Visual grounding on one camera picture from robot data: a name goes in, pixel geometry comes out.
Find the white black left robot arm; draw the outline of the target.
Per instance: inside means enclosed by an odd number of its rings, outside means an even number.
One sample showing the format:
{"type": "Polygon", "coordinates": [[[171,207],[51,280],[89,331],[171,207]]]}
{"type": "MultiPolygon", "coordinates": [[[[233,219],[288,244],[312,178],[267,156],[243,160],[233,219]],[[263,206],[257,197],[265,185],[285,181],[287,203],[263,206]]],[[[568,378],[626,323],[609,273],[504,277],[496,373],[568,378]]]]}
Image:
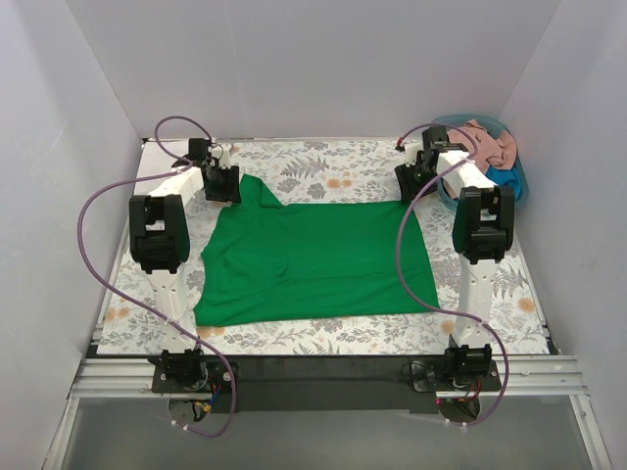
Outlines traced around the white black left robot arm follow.
{"type": "Polygon", "coordinates": [[[191,169],[167,178],[147,195],[129,200],[129,248],[146,274],[156,310],[165,316],[163,351],[156,361],[164,377],[185,391],[205,389],[210,373],[194,339],[184,265],[190,256],[185,207],[202,191],[208,201],[239,204],[240,171],[230,152],[203,138],[188,140],[182,165],[191,169]]]}

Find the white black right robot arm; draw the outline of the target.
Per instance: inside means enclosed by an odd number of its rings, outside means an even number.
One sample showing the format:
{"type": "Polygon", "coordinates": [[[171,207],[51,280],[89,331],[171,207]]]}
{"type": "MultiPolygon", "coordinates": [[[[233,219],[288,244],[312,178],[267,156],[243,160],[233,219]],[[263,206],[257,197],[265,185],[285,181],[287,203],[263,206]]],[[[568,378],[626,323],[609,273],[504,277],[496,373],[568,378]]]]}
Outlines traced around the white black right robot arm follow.
{"type": "Polygon", "coordinates": [[[433,364],[421,366],[417,382],[442,383],[455,389],[478,386],[495,376],[490,343],[499,338],[490,325],[493,286],[500,263],[513,244],[515,194],[492,182],[474,162],[478,145],[451,142],[448,124],[421,124],[422,147],[404,137],[396,148],[405,161],[395,169],[410,219],[417,202],[446,181],[458,196],[452,241],[460,263],[458,309],[449,346],[433,364]]]}

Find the green t shirt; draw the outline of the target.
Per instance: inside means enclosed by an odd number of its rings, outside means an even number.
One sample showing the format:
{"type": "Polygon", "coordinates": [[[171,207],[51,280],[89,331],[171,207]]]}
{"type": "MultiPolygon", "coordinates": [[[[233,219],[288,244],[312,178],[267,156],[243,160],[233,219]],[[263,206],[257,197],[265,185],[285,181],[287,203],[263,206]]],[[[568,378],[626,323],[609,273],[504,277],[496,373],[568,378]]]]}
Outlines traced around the green t shirt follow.
{"type": "Polygon", "coordinates": [[[201,253],[200,326],[407,314],[438,303],[422,232],[397,201],[283,205],[243,177],[201,253]]]}

